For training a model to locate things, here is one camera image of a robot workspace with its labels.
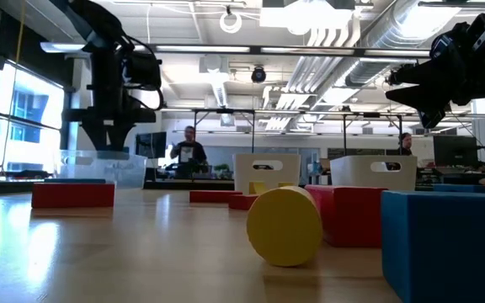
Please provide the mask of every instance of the red rectangular block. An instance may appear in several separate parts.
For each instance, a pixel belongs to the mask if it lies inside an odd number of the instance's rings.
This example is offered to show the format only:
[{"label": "red rectangular block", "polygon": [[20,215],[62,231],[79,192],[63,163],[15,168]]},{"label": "red rectangular block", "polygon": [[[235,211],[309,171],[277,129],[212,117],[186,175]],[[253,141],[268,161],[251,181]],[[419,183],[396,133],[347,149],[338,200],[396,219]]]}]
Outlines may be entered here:
[{"label": "red rectangular block", "polygon": [[243,194],[234,190],[191,190],[190,203],[228,203],[230,196]]},{"label": "red rectangular block", "polygon": [[229,208],[232,210],[249,210],[258,195],[234,194],[229,197]]},{"label": "red rectangular block", "polygon": [[381,247],[381,192],[386,189],[307,185],[334,247]]},{"label": "red rectangular block", "polygon": [[35,183],[32,208],[114,207],[115,184]]}]

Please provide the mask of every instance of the window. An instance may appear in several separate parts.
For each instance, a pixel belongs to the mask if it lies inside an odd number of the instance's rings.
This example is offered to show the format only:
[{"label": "window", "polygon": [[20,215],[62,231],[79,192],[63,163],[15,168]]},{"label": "window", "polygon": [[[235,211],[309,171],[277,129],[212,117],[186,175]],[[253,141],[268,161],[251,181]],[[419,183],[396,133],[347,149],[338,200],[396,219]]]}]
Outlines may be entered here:
[{"label": "window", "polygon": [[53,172],[63,89],[6,64],[0,71],[0,165],[9,172]]}]

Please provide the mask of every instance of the table surface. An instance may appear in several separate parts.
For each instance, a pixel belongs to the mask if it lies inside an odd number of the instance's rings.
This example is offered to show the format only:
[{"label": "table surface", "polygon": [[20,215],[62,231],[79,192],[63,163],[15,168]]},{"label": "table surface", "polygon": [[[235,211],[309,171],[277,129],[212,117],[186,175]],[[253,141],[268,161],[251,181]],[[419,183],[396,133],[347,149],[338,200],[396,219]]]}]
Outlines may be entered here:
[{"label": "table surface", "polygon": [[126,190],[113,209],[67,210],[0,197],[0,302],[400,303],[381,250],[323,244],[306,266],[272,267],[246,211],[188,197]]}]

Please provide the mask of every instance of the ceiling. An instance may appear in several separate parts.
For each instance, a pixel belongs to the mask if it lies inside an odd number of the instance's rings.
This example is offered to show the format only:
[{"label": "ceiling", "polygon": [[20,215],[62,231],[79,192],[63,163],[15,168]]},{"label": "ceiling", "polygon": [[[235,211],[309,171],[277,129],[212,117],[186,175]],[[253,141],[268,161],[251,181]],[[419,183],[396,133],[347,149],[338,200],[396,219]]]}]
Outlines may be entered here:
[{"label": "ceiling", "polygon": [[[70,21],[46,0],[26,0],[25,23],[33,30],[53,42],[80,42],[83,39],[77,34]],[[293,35],[287,29],[262,28],[259,21],[242,18],[242,28],[235,34],[228,34],[219,26],[221,7],[195,6],[195,20],[190,14],[189,6],[160,6],[113,4],[109,1],[96,1],[113,13],[124,26],[125,32],[144,42],[154,44],[210,44],[210,45],[306,45],[309,34]],[[361,29],[370,24],[391,0],[374,0],[373,9],[361,13]],[[261,0],[247,0],[246,8],[233,8],[234,12],[243,12],[255,18],[262,6]],[[0,7],[15,18],[19,16],[21,1],[0,0]],[[149,33],[147,33],[147,10],[149,10]],[[473,12],[455,17],[444,30],[451,29],[456,22],[472,21]],[[204,82],[198,73],[200,55],[160,54],[163,59],[164,84],[174,92],[168,105],[188,103],[192,100],[204,100],[213,94],[211,85]],[[293,56],[229,56],[231,80],[225,83],[227,95],[246,95],[261,98],[267,85],[285,86],[296,68],[299,60]],[[250,76],[254,66],[260,65],[267,72],[267,81],[261,84],[252,83]],[[412,110],[400,104],[390,102],[384,92],[390,89],[378,77],[366,89],[360,90],[356,102],[346,101],[352,110],[372,111],[395,109]],[[246,107],[255,106],[249,101]],[[470,108],[454,108],[457,111],[469,112]]]}]

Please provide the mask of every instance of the yellow cylinder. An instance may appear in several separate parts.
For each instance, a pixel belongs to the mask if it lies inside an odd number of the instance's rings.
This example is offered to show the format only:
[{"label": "yellow cylinder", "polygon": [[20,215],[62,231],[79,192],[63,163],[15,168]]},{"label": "yellow cylinder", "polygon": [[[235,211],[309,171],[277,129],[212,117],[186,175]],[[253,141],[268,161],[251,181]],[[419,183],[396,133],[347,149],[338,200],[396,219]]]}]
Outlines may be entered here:
[{"label": "yellow cylinder", "polygon": [[296,186],[261,194],[248,212],[246,227],[253,249],[275,266],[308,262],[322,240],[316,203],[306,190]]}]

